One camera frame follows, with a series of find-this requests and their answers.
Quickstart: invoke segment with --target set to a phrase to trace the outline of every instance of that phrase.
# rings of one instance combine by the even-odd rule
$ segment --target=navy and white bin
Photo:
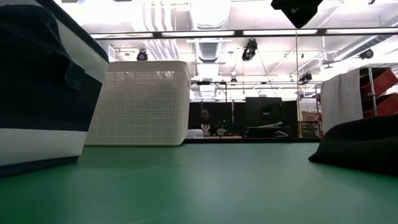
[[[49,0],[1,0],[0,44],[0,177],[75,162],[106,52]]]

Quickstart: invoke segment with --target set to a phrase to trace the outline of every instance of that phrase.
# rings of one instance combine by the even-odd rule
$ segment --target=cable
[[[297,40],[297,29],[296,29],[296,66],[297,66],[297,108],[298,108],[298,117],[300,118],[298,123],[300,127],[300,138],[303,137],[303,127],[301,123],[301,111],[300,111],[300,92],[299,92],[299,41]]]
[[[264,66],[264,62],[262,61],[262,57],[261,57],[261,54],[260,54],[260,53],[259,53],[259,57],[260,57],[260,60],[261,60],[262,67],[264,68],[264,71],[266,72],[266,75],[267,75],[269,84],[270,84],[270,86],[271,86],[271,88],[272,88],[272,91],[274,92],[275,97],[278,97],[278,96],[276,95],[276,92],[275,92],[275,90],[274,90],[274,87],[272,86],[271,79],[270,79],[269,76],[268,76],[267,69],[266,69],[266,67]]]

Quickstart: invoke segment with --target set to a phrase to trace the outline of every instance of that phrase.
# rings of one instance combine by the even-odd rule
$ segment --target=white cloth
[[[337,75],[321,86],[322,131],[363,118],[359,69]]]

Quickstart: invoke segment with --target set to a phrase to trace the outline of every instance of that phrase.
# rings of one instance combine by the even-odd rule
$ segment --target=red storage box
[[[376,100],[377,115],[391,115],[398,112],[398,94],[380,96]],[[373,101],[367,100],[362,103],[364,118],[374,116]]]
[[[389,68],[373,68],[372,75],[374,94],[376,98],[398,83],[398,78]],[[369,82],[369,74],[367,73],[367,69],[361,71],[360,84],[361,94],[368,96],[371,93],[371,84]]]

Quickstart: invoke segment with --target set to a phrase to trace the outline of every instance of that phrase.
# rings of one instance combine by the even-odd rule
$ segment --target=desk
[[[87,147],[1,179],[0,223],[398,223],[397,178],[309,163],[317,146]]]
[[[204,136],[203,139],[241,139],[242,136]]]

